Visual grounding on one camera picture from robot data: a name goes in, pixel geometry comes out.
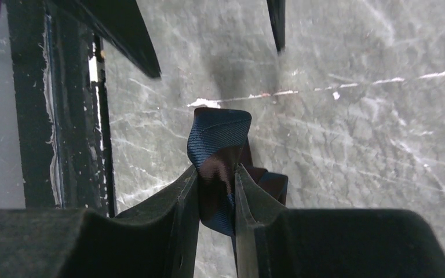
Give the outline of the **navy brown striped tie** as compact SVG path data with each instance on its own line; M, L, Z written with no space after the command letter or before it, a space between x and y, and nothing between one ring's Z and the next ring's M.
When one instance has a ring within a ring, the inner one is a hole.
M187 141L187 155L198 174L199 214L203 225L235 236L235 171L243 166L253 181L285 204L288 177L254 166L248 133L251 114L199 107Z

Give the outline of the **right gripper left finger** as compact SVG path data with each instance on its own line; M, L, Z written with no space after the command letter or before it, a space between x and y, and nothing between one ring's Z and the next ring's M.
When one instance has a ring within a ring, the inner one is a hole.
M197 173L114 218L83 209L0 210L0 277L192 277Z

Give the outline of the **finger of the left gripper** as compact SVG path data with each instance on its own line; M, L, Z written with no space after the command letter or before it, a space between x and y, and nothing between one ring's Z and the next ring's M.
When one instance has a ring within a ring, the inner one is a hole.
M159 61L136 1L58 0L51 3L99 34L147 77L161 77Z
M269 20L271 23L273 38L278 53L285 49L285 22L286 22L286 1L267 0Z

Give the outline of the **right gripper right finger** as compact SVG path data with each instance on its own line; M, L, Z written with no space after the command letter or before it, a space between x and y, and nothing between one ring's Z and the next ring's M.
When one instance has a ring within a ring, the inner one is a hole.
M445 277L431 226L401 209L291 209L235 174L239 277Z

